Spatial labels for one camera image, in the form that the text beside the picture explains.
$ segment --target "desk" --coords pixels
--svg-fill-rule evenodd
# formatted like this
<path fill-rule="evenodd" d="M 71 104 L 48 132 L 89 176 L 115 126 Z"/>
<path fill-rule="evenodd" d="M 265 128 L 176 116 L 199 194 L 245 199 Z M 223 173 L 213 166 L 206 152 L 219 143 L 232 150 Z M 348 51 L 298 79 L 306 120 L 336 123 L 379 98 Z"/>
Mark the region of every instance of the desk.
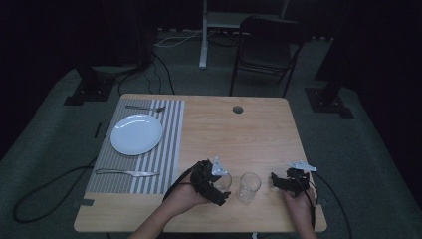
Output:
<path fill-rule="evenodd" d="M 284 0 L 279 15 L 263 15 L 260 16 L 267 18 L 285 18 L 286 9 L 288 7 L 289 0 Z M 247 13 L 231 13 L 231 12 L 209 12 L 208 11 L 208 0 L 204 0 L 204 8 L 202 14 L 202 44 L 201 44 L 201 56 L 199 58 L 199 69 L 205 70 L 207 68 L 207 56 L 208 56 L 208 27 L 218 28 L 239 28 L 240 23 L 248 16 L 254 14 Z"/>
<path fill-rule="evenodd" d="M 171 220 L 165 232 L 288 232 L 294 231 L 271 172 L 287 162 L 306 160 L 291 109 L 285 99 L 123 95 L 122 99 L 184 101 L 178 173 L 199 160 L 220 157 L 233 177 L 232 195 L 219 207 L 205 204 Z M 235 114 L 234 106 L 243 112 Z M 262 186 L 250 204 L 235 196 L 240 176 L 257 173 Z M 162 194 L 86 193 L 92 206 L 81 206 L 75 221 L 80 232 L 134 231 L 161 203 Z M 316 231 L 326 228 L 316 208 Z"/>

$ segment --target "black chair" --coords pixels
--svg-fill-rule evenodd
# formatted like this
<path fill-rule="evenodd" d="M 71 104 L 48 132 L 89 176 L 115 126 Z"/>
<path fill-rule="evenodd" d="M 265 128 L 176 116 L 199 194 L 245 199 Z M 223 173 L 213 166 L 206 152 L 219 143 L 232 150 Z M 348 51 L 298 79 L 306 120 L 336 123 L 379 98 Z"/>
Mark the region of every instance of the black chair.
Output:
<path fill-rule="evenodd" d="M 233 68 L 230 96 L 238 70 L 281 75 L 289 72 L 282 97 L 286 96 L 292 73 L 305 41 L 305 29 L 298 22 L 251 16 L 242 21 Z"/>

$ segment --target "knife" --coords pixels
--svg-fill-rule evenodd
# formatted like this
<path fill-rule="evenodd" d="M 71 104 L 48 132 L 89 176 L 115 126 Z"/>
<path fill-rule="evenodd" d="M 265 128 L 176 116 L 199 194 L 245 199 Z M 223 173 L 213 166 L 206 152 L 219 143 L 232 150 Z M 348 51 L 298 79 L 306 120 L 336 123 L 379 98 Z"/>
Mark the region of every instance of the knife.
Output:
<path fill-rule="evenodd" d="M 160 174 L 159 172 L 124 171 L 124 170 L 105 169 L 105 168 L 99 168 L 96 170 L 96 174 L 103 174 L 103 173 L 124 173 L 124 174 L 131 175 L 133 177 L 155 176 L 155 175 Z"/>

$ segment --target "striped placemat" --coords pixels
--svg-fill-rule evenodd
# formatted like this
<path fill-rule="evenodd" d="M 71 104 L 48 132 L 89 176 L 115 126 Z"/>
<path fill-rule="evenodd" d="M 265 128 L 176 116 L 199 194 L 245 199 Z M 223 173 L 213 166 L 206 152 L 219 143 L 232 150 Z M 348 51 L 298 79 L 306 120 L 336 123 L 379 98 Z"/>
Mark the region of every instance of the striped placemat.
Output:
<path fill-rule="evenodd" d="M 124 106 L 159 108 L 164 112 L 130 110 Z M 163 194 L 177 179 L 177 163 L 183 123 L 184 101 L 120 99 L 103 146 L 91 175 L 86 192 L 94 193 L 143 193 Z M 111 145 L 110 135 L 114 126 L 126 117 L 146 114 L 157 118 L 163 127 L 163 135 L 158 145 L 141 155 L 129 156 L 117 152 Z M 159 171 L 160 175 L 132 177 L 126 174 L 95 174 L 97 168 L 130 171 Z"/>

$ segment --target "silverware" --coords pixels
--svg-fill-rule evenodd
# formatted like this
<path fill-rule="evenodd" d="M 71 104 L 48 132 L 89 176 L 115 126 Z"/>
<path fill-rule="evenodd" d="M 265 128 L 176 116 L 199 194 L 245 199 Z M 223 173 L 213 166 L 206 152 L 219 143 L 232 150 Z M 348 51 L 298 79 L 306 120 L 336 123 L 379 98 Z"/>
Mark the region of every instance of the silverware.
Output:
<path fill-rule="evenodd" d="M 125 108 L 126 109 L 135 109 L 135 110 L 147 110 L 147 111 L 153 111 L 153 112 L 157 112 L 157 113 L 160 113 L 160 112 L 165 110 L 165 106 L 160 107 L 160 108 L 145 108 L 145 107 L 137 107 L 137 106 L 125 106 Z"/>
<path fill-rule="evenodd" d="M 124 173 L 124 174 L 131 175 L 133 177 L 155 176 L 159 174 L 159 172 L 124 171 L 124 170 L 104 169 L 104 168 L 99 168 L 96 170 L 96 174 L 102 174 L 102 173 Z"/>

